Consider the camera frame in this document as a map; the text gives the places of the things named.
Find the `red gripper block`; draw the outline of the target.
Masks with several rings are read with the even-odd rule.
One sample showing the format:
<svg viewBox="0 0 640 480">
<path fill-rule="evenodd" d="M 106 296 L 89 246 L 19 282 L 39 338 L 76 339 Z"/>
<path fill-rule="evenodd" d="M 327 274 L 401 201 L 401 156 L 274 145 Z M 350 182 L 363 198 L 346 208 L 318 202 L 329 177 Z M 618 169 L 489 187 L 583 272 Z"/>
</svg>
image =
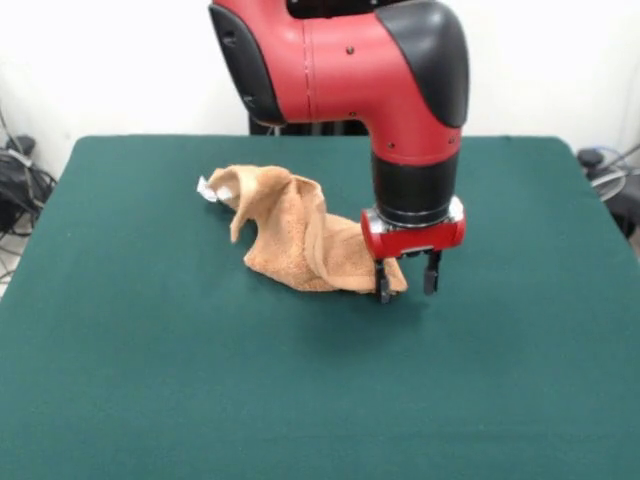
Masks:
<svg viewBox="0 0 640 480">
<path fill-rule="evenodd" d="M 388 304 L 392 291 L 386 269 L 387 258 L 428 251 L 423 291 L 425 295 L 435 294 L 439 285 L 441 251 L 455 248 L 462 243 L 466 231 L 466 218 L 464 210 L 459 210 L 434 225 L 404 228 L 385 222 L 374 209 L 366 209 L 361 213 L 360 225 L 367 250 L 374 259 L 376 298 L 381 304 Z"/>
</svg>

